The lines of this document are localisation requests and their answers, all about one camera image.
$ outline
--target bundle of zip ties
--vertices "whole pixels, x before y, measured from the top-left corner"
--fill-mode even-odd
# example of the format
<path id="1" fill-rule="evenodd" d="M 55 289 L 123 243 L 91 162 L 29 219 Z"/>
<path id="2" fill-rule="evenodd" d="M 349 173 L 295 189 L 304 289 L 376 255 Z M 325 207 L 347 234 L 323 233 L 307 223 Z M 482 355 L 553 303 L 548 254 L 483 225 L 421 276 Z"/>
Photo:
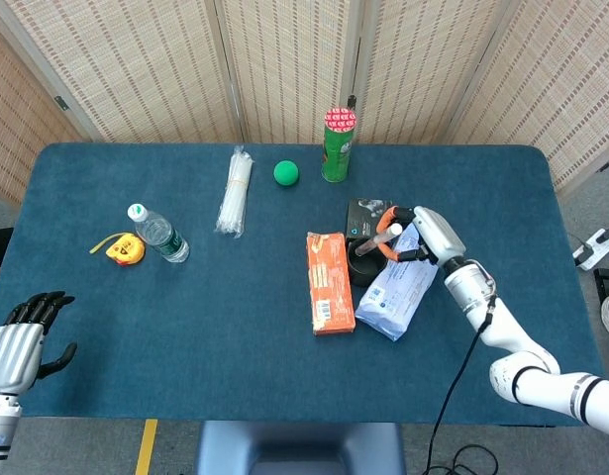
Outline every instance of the bundle of zip ties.
<path id="1" fill-rule="evenodd" d="M 234 154 L 229 164 L 229 176 L 225 198 L 216 222 L 219 233 L 236 233 L 239 238 L 245 225 L 245 204 L 247 203 L 247 188 L 252 174 L 251 156 L 243 151 L 241 146 L 234 148 Z"/>

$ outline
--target black box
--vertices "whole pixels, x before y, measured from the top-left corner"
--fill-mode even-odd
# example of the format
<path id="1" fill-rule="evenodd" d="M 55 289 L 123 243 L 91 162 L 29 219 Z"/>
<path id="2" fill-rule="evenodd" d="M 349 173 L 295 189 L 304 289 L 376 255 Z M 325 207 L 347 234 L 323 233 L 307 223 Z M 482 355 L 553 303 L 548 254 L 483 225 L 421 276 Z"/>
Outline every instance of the black box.
<path id="1" fill-rule="evenodd" d="M 391 206 L 392 202 L 388 200 L 351 199 L 346 218 L 346 241 L 375 236 L 376 225 L 385 210 Z"/>

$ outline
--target can lid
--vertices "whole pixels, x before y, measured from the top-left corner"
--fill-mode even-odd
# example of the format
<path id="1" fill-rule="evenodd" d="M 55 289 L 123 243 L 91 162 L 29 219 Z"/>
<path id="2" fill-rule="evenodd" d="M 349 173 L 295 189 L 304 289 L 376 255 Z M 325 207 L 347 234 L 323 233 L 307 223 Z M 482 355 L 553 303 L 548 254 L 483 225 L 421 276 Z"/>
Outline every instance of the can lid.
<path id="1" fill-rule="evenodd" d="M 355 128 L 355 112 L 346 107 L 336 107 L 326 113 L 324 123 L 333 132 L 348 132 Z"/>

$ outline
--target robot finger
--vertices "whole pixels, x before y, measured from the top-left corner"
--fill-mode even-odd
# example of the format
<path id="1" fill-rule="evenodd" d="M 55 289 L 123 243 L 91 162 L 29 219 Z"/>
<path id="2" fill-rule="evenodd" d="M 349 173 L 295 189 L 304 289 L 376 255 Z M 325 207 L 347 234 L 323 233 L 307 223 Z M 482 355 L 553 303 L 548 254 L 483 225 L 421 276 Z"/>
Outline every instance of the robot finger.
<path id="1" fill-rule="evenodd" d="M 24 304 L 18 304 L 16 307 L 14 307 L 14 310 L 12 310 L 7 316 L 7 320 L 5 321 L 4 325 L 11 325 L 15 322 L 16 318 L 18 317 L 18 314 L 23 308 L 23 305 Z"/>
<path id="2" fill-rule="evenodd" d="M 73 300 L 75 300 L 75 297 L 67 295 L 66 297 L 60 297 L 57 300 L 51 302 L 51 304 L 47 307 L 43 315 L 40 317 L 40 320 L 38 321 L 39 324 L 45 327 L 44 334 L 47 334 L 51 329 L 51 325 L 53 325 L 53 322 L 55 321 L 55 317 L 57 317 L 57 312 L 59 312 L 59 309 L 61 309 L 65 305 L 70 304 Z"/>
<path id="3" fill-rule="evenodd" d="M 31 312 L 31 315 L 29 316 L 29 323 L 30 324 L 39 323 L 40 318 L 42 317 L 42 315 L 45 312 L 45 310 L 47 309 L 47 307 L 51 303 L 53 303 L 55 300 L 63 297 L 64 294 L 65 294 L 64 291 L 58 290 L 56 292 L 49 292 L 48 294 L 44 295 L 43 298 L 40 299 L 40 302 L 38 302 L 38 304 L 36 305 L 34 310 Z"/>
<path id="4" fill-rule="evenodd" d="M 412 208 L 402 208 L 400 206 L 394 207 L 392 214 L 394 215 L 396 222 L 400 223 L 404 227 L 412 223 L 412 220 L 414 220 L 416 217 Z"/>
<path id="5" fill-rule="evenodd" d="M 378 233 L 382 233 L 385 230 L 387 230 L 390 225 L 392 223 L 394 223 L 395 220 L 395 216 L 394 216 L 394 210 L 396 210 L 396 206 L 393 206 L 391 208 L 388 208 L 387 210 L 385 210 L 385 213 L 383 213 L 381 215 L 381 218 L 379 219 L 378 224 L 376 225 L 376 231 Z"/>
<path id="6" fill-rule="evenodd" d="M 397 255 L 397 262 L 411 262 L 413 260 L 424 261 L 432 257 L 432 254 L 424 244 L 420 244 L 418 249 L 404 250 Z"/>
<path id="7" fill-rule="evenodd" d="M 69 343 L 60 358 L 58 358 L 56 361 L 52 361 L 51 363 L 45 363 L 40 365 L 36 378 L 45 379 L 47 376 L 50 376 L 56 373 L 57 371 L 61 371 L 62 369 L 64 369 L 73 359 L 76 349 L 77 343 L 75 343 L 74 341 Z"/>
<path id="8" fill-rule="evenodd" d="M 14 318 L 12 324 L 24 324 L 29 320 L 29 315 L 36 307 L 38 302 L 46 295 L 45 292 L 42 294 L 36 294 L 32 298 L 30 298 L 27 302 L 25 302 L 18 312 L 18 315 Z"/>
<path id="9" fill-rule="evenodd" d="M 392 247 L 390 247 L 390 245 L 387 242 L 382 242 L 381 244 L 378 244 L 377 247 L 379 248 L 381 253 L 385 256 L 386 259 L 393 260 L 394 262 L 398 262 L 399 253 L 392 250 Z"/>

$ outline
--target tape measure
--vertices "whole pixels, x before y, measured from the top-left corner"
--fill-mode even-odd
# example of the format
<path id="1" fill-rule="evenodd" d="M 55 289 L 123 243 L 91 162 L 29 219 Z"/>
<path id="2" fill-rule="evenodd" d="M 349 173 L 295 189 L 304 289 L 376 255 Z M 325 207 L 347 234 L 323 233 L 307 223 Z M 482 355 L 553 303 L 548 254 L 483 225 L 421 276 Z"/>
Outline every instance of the tape measure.
<path id="1" fill-rule="evenodd" d="M 106 249 L 106 255 L 117 262 L 119 265 L 131 265 L 136 264 L 144 257 L 146 252 L 146 246 L 144 242 L 133 235 L 132 233 L 117 233 L 110 235 L 102 240 L 95 247 L 90 249 L 88 253 L 94 254 L 97 252 L 106 242 L 112 238 L 119 237 L 108 249 Z"/>

